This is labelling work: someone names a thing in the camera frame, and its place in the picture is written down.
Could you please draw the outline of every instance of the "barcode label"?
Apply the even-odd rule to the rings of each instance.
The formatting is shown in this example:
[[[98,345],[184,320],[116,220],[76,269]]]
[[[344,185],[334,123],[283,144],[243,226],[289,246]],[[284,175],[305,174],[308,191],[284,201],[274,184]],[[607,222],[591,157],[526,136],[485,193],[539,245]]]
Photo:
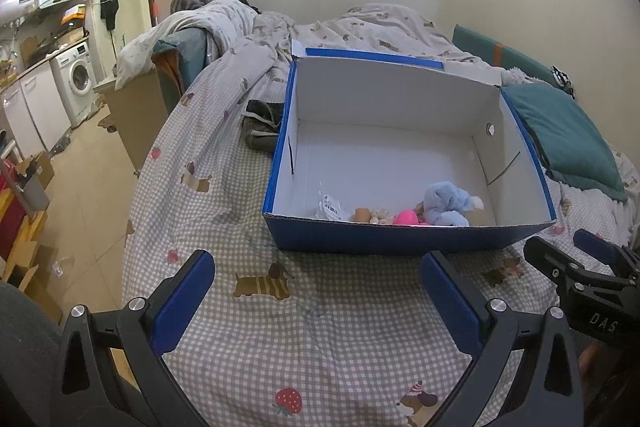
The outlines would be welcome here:
[[[344,221],[343,212],[340,209],[340,203],[334,201],[329,195],[324,195],[322,198],[322,206],[324,206],[324,213],[328,219],[332,221]]]

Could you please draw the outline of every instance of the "pillow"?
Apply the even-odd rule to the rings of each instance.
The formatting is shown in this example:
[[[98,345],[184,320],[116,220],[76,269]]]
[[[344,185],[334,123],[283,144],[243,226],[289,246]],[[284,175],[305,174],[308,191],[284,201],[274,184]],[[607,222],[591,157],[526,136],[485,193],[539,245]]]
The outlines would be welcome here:
[[[544,84],[503,86],[520,115],[546,174],[557,182],[626,201],[611,149],[595,124],[565,92]]]
[[[452,43],[460,50],[482,58],[487,64],[499,66],[505,70],[518,68],[524,71],[527,76],[544,80],[554,87],[561,87],[558,85],[551,68],[469,28],[456,25],[453,30]]]

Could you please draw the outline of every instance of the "washing machine door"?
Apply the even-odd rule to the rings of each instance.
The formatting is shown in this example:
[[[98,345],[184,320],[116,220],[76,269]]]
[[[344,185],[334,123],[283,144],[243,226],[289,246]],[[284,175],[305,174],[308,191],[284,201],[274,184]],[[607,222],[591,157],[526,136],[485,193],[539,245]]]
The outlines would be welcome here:
[[[69,70],[69,86],[71,91],[78,96],[88,94],[93,86],[89,76],[89,65],[86,60],[76,60]]]

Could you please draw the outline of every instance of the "blue gripper pad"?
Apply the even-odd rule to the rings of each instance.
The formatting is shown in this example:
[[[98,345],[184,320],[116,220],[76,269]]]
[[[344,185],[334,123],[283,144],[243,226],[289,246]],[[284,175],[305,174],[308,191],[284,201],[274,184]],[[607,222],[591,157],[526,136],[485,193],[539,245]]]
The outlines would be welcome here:
[[[433,255],[422,258],[420,279],[458,350],[475,359],[482,353],[480,320]]]
[[[613,264],[618,256],[614,245],[585,229],[574,233],[574,246],[603,264]]]
[[[178,346],[216,275],[216,265],[209,252],[198,250],[193,255],[199,255],[199,259],[156,314],[149,344],[158,357]]]

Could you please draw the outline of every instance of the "blue stuffed animal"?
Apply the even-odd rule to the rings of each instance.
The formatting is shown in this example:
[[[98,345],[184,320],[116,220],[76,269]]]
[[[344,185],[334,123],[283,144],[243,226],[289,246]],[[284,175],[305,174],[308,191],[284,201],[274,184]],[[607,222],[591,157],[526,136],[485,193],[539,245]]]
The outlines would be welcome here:
[[[429,185],[423,205],[425,222],[441,227],[468,227],[469,222],[461,212],[484,209],[479,197],[469,196],[466,190],[451,182]]]

